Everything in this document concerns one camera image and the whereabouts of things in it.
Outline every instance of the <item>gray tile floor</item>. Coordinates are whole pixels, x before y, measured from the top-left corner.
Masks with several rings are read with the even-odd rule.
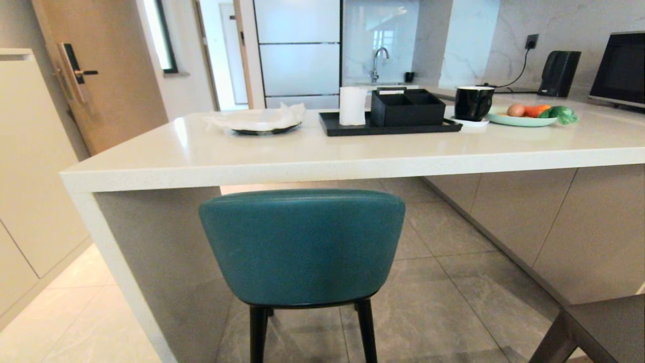
[[[406,201],[390,277],[372,298],[379,362],[526,362],[555,318],[555,301],[420,178],[222,190],[298,187],[374,189]],[[248,362],[248,325],[248,308],[235,301],[218,362]],[[363,361],[352,306],[278,310],[270,320],[267,363]],[[93,245],[0,331],[0,362],[158,363],[159,357]]]
[[[223,192],[298,187],[374,189],[406,201],[392,271],[372,298],[379,362],[526,362],[557,315],[553,298],[420,178],[252,185]],[[248,308],[236,301],[218,362],[248,362],[248,319]],[[276,311],[265,362],[364,362],[353,307]]]

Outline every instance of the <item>white cabinet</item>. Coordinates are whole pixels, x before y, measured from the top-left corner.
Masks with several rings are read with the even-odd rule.
[[[339,0],[256,0],[255,17],[260,44],[341,41]]]
[[[36,282],[34,270],[0,223],[0,315]]]
[[[338,94],[338,44],[261,45],[267,96]]]
[[[572,304],[636,293],[645,281],[643,165],[578,169],[533,269]]]
[[[427,176],[426,179],[466,213],[470,213],[480,177],[481,174],[460,174]]]
[[[574,174],[575,169],[482,174],[470,214],[532,266]]]
[[[338,96],[296,96],[296,97],[267,97],[266,108],[279,109],[280,102],[287,106],[304,103],[304,106],[310,110],[338,109]]]
[[[12,60],[0,58],[0,218],[43,277],[88,236],[58,175],[78,160],[31,50],[3,53]]]

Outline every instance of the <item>white wall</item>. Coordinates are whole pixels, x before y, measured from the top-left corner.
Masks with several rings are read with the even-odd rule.
[[[419,2],[412,70],[415,83],[437,86],[441,78],[452,0]]]
[[[0,48],[31,48],[43,74],[58,116],[79,160],[89,156],[78,127],[67,114],[65,95],[52,76],[54,68],[47,55],[45,39],[31,1],[0,1]]]
[[[170,41],[180,73],[164,75],[152,41],[143,0],[137,0],[161,97],[169,121],[193,112],[211,111],[213,91],[204,60],[199,25],[192,1],[163,0]]]
[[[342,35],[342,83],[369,83],[373,67],[375,32],[392,32],[385,45],[390,58],[379,55],[379,83],[403,82],[412,71],[419,18],[419,0],[345,0]]]
[[[645,30],[642,1],[502,0],[486,81],[500,84],[515,79],[522,70],[526,36],[540,34],[518,84],[539,86],[551,51],[578,50],[582,55],[573,87],[588,94],[610,33],[634,30]]]
[[[439,86],[475,85],[484,79],[500,0],[453,0]]]

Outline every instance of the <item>window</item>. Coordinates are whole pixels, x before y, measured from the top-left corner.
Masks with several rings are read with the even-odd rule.
[[[376,30],[374,32],[374,42],[373,49],[378,49],[381,47],[390,48],[392,46],[392,40],[394,39],[393,30]]]
[[[166,17],[163,14],[161,0],[144,0],[146,8],[146,17],[152,31],[152,41],[159,57],[159,63],[164,73],[178,73],[175,54],[172,52],[170,36],[168,35],[168,25]]]

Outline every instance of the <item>quartz countertop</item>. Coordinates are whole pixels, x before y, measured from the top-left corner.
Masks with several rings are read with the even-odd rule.
[[[493,104],[536,98],[547,103],[544,97],[516,94],[496,95]],[[308,110],[293,131],[258,137],[221,130],[204,119],[208,113],[197,113],[61,176],[75,193],[645,163],[645,115],[565,99],[551,103],[575,109],[580,122],[539,128],[490,123],[461,132],[330,138],[319,123],[320,110]],[[446,107],[446,116],[452,114],[453,107]]]

